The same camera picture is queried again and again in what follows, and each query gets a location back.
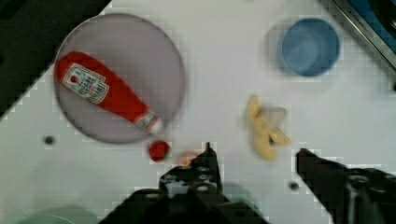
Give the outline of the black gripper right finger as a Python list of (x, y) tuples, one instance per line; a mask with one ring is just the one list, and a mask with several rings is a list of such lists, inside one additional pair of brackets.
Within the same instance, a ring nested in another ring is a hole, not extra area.
[(296, 154), (296, 173), (334, 224), (396, 224), (394, 175), (375, 168), (348, 168), (306, 148)]

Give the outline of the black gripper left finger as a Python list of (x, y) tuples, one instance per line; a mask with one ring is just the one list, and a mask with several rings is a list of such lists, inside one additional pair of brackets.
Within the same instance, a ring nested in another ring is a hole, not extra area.
[(217, 153), (210, 143), (205, 150), (193, 158), (188, 165), (179, 165), (161, 176), (159, 189), (173, 198), (177, 194), (185, 194), (195, 184), (210, 184), (222, 190)]

